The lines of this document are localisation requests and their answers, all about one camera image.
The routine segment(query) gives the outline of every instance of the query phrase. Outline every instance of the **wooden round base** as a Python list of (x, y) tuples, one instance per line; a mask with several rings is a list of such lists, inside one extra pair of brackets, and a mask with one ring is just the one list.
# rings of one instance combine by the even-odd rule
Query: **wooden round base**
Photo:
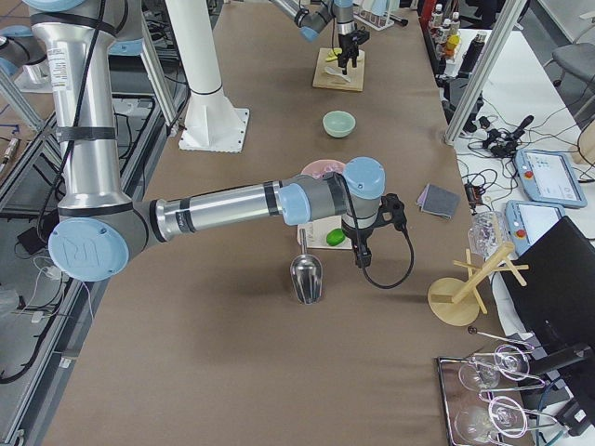
[(473, 293), (465, 296), (458, 304), (445, 302), (448, 296), (454, 295), (465, 283), (459, 279), (444, 277), (434, 282), (428, 290), (430, 308), (441, 321), (462, 327), (477, 319), (480, 306)]

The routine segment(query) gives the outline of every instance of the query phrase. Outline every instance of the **brown table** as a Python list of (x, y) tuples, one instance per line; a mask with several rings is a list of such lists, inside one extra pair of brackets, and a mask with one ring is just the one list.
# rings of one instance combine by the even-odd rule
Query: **brown table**
[[(215, 35), (226, 93), (251, 110), (244, 151), (186, 152), (171, 140), (147, 193), (177, 198), (291, 177), (317, 159), (373, 156), (407, 206), (411, 278), (381, 291), (351, 252), (318, 251), (324, 300), (301, 306), (289, 277), (296, 229), (279, 217), (155, 247), (111, 281), (46, 444), (445, 444), (434, 358), (484, 342), (440, 322), (427, 303), (432, 281), (464, 276), (451, 261), (464, 255), (470, 220), (463, 204), (451, 221), (415, 205), (428, 182), (464, 192), (411, 21), (372, 32), (364, 92), (348, 93), (311, 87), (330, 29), (309, 45), (270, 5), (225, 5)], [(334, 109), (357, 118), (348, 138), (323, 131)], [(377, 230), (370, 245), (370, 273), (399, 278), (402, 235)], [(488, 307), (477, 325), (499, 331)]]

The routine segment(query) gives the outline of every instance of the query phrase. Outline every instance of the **black bottle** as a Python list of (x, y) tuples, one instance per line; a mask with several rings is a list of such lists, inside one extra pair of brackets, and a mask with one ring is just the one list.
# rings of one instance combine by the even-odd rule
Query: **black bottle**
[(487, 34), (485, 32), (479, 31), (471, 41), (471, 44), (465, 53), (465, 57), (463, 58), (461, 68), (458, 70), (459, 77), (469, 77), (473, 72), (477, 59), (480, 58), (483, 47), (485, 46), (486, 36)]

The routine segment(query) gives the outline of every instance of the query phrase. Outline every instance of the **tablet screen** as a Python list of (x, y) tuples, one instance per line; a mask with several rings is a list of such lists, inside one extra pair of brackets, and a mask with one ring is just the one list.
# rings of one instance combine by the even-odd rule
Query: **tablet screen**
[(555, 207), (519, 204), (519, 211), (521, 212), (522, 223), (527, 231), (529, 244), (539, 240), (561, 218), (558, 209)]
[(542, 197), (578, 201), (575, 186), (561, 155), (527, 152), (526, 157)]

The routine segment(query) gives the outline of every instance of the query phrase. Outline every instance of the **black monitor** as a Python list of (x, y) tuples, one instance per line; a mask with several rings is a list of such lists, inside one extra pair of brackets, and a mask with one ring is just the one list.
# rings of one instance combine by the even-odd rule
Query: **black monitor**
[[(584, 343), (595, 349), (595, 247), (568, 217), (532, 245), (516, 264), (527, 286), (503, 273), (514, 307), (527, 330), (550, 355)], [(595, 360), (559, 369), (580, 408), (595, 425)]]

